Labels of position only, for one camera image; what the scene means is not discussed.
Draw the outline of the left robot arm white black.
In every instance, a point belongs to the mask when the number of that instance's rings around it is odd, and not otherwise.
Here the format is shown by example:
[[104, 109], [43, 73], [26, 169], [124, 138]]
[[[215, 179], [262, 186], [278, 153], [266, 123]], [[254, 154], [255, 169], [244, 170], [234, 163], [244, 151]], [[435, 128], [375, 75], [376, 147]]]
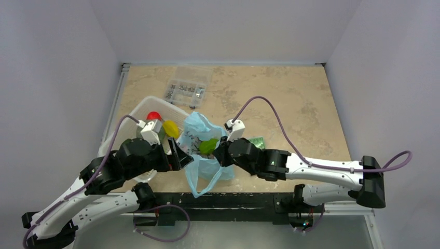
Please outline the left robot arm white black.
[[108, 150], [103, 157], [93, 159], [74, 180], [69, 189], [49, 207], [39, 212], [22, 215], [24, 248], [65, 248], [72, 244], [78, 233], [104, 218], [127, 212], [155, 212], [156, 196], [147, 183], [138, 183], [110, 202], [92, 207], [89, 204], [100, 196], [120, 188], [138, 175], [179, 171], [193, 162], [175, 139], [168, 140], [171, 152], [161, 144], [135, 138], [125, 140], [118, 150]]

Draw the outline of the blue plastic bag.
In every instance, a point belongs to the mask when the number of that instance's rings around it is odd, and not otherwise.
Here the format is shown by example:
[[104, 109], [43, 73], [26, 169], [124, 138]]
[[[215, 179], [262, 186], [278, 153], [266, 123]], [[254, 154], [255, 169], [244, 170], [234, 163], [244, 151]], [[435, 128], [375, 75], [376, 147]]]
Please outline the blue plastic bag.
[[220, 138], [226, 135], [224, 128], [212, 124], [199, 112], [192, 112], [184, 119], [183, 131], [177, 143], [184, 152], [193, 157], [193, 162], [185, 166], [184, 170], [195, 198], [212, 190], [218, 181], [229, 181], [235, 177], [233, 166], [221, 167], [212, 154], [204, 155], [200, 148], [203, 142], [214, 140], [213, 148], [216, 149]]

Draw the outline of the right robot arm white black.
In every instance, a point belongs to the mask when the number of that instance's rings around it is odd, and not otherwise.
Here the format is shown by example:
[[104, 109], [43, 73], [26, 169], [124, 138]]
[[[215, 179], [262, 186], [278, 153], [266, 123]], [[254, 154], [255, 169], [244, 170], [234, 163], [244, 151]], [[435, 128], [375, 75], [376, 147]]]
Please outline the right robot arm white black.
[[382, 209], [386, 207], [381, 167], [371, 156], [360, 161], [327, 161], [327, 168], [306, 163], [297, 154], [286, 150], [259, 149], [249, 140], [233, 142], [221, 139], [214, 157], [223, 167], [236, 165], [250, 175], [270, 182], [305, 179], [317, 185], [296, 186], [291, 204], [304, 211], [327, 202], [355, 200], [357, 204]]

